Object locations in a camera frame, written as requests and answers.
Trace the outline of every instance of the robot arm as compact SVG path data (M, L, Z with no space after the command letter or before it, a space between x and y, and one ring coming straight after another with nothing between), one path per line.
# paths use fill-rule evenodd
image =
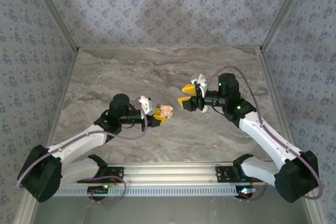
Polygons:
M294 202L318 186L307 166L293 154L295 152L301 156L318 174L318 162L314 153L304 153L286 141L263 118L261 124L256 108L241 97L239 83L234 74L224 73L218 77L218 91L207 89L202 74L193 77L191 83L182 91L191 95L179 98L182 108L201 112L207 111L208 106L222 108L223 116L250 135L273 160L265 162L245 154L233 162L234 172L238 177L253 177L267 182L275 186L288 202ZM279 143L270 136L265 127Z
M139 102L145 115L130 104L127 95L117 94L113 97L109 109L80 134L48 148L42 145L34 147L18 179L32 164L36 163L36 165L23 177L21 186L39 202L43 202L54 195L60 186L85 178L106 176L107 164L97 155L91 155L82 161L73 161L89 150L113 139L125 124L141 124L144 131L146 127L161 126L173 115L171 106L156 107L155 103L146 97L140 97Z

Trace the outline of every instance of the wire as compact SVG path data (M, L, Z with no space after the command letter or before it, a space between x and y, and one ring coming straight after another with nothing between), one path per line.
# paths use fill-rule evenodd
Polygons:
M135 124L132 124L132 125L129 126L129 127L125 127L125 126L121 126L121 127L123 127L124 129L130 129L130 128L134 127L134 126L135 126Z
M274 136L270 130L264 125L264 121L263 121L263 117L261 116L261 111L260 111L260 107L259 107L259 104L257 102L257 99L252 91L252 88L251 86L249 85L245 75L243 74L243 72L235 67L235 66L225 66L225 67L222 67L221 69L219 69L217 72L215 72L212 76L210 76L210 78L208 78L208 80L205 82L205 83L209 83L212 79L214 79L219 73L221 73L223 70L227 69L227 68L233 68L235 70L237 70L240 75L242 76L243 80L245 81L246 85L247 85L247 88L249 89L251 95L252 95L252 98L253 98L253 101L256 105L256 110L257 110L257 114L258 114L258 118L259 118L259 121L260 121L260 125L262 126L262 128L266 131L266 133L273 138L273 140L275 142L277 142L280 146L282 146L283 148L285 148L287 151L289 151L291 154L293 154L295 157L297 157L308 169L309 171L312 173L312 175L314 176L314 178L316 179L317 183L318 183L318 186L319 186L319 193L316 195L316 196L313 196L313 197L310 197L310 196L304 196L306 199L319 199L322 197L322 194L323 194L323 185L322 185L322 182L319 178L319 175L315 172L315 170L311 167L310 164L308 164L308 162L306 160L303 159L303 157L301 157L298 153L296 153L295 151L293 151L291 148L289 148L286 144L284 144L280 139L278 139L276 136Z
M215 107L214 107L213 105L211 106L211 108L212 108L214 111L216 111L218 114L224 116L224 114L223 114L223 113L220 113L218 110L216 110Z
M77 137L75 137L74 139L72 139L71 141L69 141L68 143L62 145L60 148L58 149L55 149L51 152L48 152L47 154L43 155L42 157L38 158L37 160L35 160L31 165L29 165L29 167L21 174L20 178L17 180L15 186L17 188L22 188L22 185L21 185L21 182L22 180L25 178L25 176L31 171L31 169L33 169L33 167L35 165L37 165L39 162L41 162L42 160L46 159L47 157L51 156L52 154L56 153L56 152L59 152L61 150L63 150L64 148L68 147L70 144L73 144L74 142L78 141L78 140L81 140L83 137L86 137L86 136L89 136L89 135L92 135L92 134L106 134L108 136L113 136L113 137L118 137L118 138L121 138L121 139L124 139L124 140L139 140L140 138L142 138L143 136L146 135L147 133L147 129L148 129L148 121L147 121L147 116L146 114L144 113L142 107L140 107L140 111L141 113L143 114L143 118L144 118L144 124L145 124L145 129L144 131L142 132L141 135L137 136L137 137L125 137L125 136L119 136L119 135L116 135L116 134L113 134L113 133L110 133L110 132L107 132L107 131L91 131L91 132L88 132L88 133L83 133Z
M94 200L93 199L93 195L95 194L95 192L98 190L98 189L95 189L91 192L91 195L90 195L90 199L92 199L92 202L93 203L98 203L98 204L111 204L111 203L115 203L121 199L124 198L126 192L127 192L127 185L126 185L126 182L125 180L123 180L121 177L117 177L117 176L103 176L103 177L97 177L97 178L86 178L86 179L83 179L85 181L95 181L95 180L101 180L101 179L107 179L107 178L113 178L113 179L117 179L119 180L121 183L124 184L124 191L122 192L122 194L119 196L119 198L117 199L114 199L114 200L106 200L106 201L101 201L101 200Z
M217 167L222 166L221 164L215 165L215 171L217 172Z

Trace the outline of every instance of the purple cable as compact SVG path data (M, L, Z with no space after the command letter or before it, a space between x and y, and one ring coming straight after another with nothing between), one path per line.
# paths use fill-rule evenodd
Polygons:
M297 154L295 151L293 151L292 149L288 148L288 146L286 144L284 144L282 141L280 141L276 136L274 136L270 130L265 126L263 125L263 118L261 116L261 112L260 112L260 107L259 107L259 104L257 102L257 99L252 91L252 88L251 86L249 85L245 75L243 74L243 72L235 67L235 66L225 66L225 67L222 67L221 69L219 69L217 72L215 72L212 76L210 76L210 78L206 81L206 83L209 83L212 79L214 79L218 74L220 74L223 70L227 69L227 68L233 68L235 70L237 70L240 75L242 76L242 78L244 79L246 85L247 85L247 88L249 89L251 95L252 95L252 98L253 98L253 101L256 105L256 109L257 109L257 114L258 114L258 118L259 118L259 121L260 121L260 125L262 126L262 128L267 132L267 134L273 138L273 140L275 142L277 142L279 145L281 145L283 148L285 149L288 149L288 151L293 154L295 157L297 157L301 162L303 162L303 164L309 169L309 171L312 173L312 175L314 176L314 178L316 179L318 185L319 185L319 193L316 195L316 196L313 196L313 197L310 197L310 196L304 196L306 199L319 199L322 197L322 194L323 194L323 186L322 186L322 182L319 178L319 175L317 175L317 173L315 172L315 170L311 167L310 164L308 164L308 162L306 160L304 160L299 154Z
M103 176L103 177L97 177L97 178L86 178L86 179L83 179L83 180L85 180L85 181L95 181L95 180L101 180L101 179L106 179L106 178L114 178L114 179L119 180L121 183L124 184L124 191L122 192L122 194L120 195L120 197L117 198L117 199L114 199L114 200L107 200L107 201L97 201L97 200L94 200L94 199L93 199L93 195L95 194L95 192L96 192L97 190L93 190L93 191L91 192L90 198L91 198L92 201L95 202L95 203L98 203L98 204L111 204L111 203L115 203L115 202L121 200L122 198L124 198L124 196L125 196L125 194L126 194L126 192L127 192L127 185L126 185L125 180L123 180L122 178L117 177L117 176L112 176L112 175L111 175L111 176Z
M146 135L146 132L147 132L147 129L148 129L148 121L147 121L147 116L145 115L142 107L140 107L140 111L141 113L144 115L144 123L145 123L145 129L144 131L142 132L142 134L140 136L137 136L137 137L125 137L125 136L119 136L119 135L115 135L113 133L110 133L110 132L106 132L106 131L91 131L91 132L88 132L88 133L84 133L84 134L81 134L80 136L77 136L75 137L73 140L69 141L68 143L66 143L65 145L61 146L60 148L58 149L55 149L45 155L43 155L42 157L40 157L39 159L35 160L31 165L29 165L29 167L21 174L20 178L17 180L15 186L17 188L22 188L22 185L21 185L21 182L22 180L24 179L24 177L31 171L31 169L33 169L33 167L35 165L37 165L39 162L41 162L42 160L46 159L47 157L49 157L50 155L52 155L53 153L56 153L58 152L60 149L64 149L66 148L67 146L69 146L70 144L73 144L74 142L82 139L83 137L85 136L88 136L88 135L91 135L91 134L97 134L97 133L103 133L103 134L106 134L106 135L109 135L109 136L113 136L113 137L118 137L118 138L121 138L121 139L124 139L124 140L138 140L140 138L142 138L143 136Z

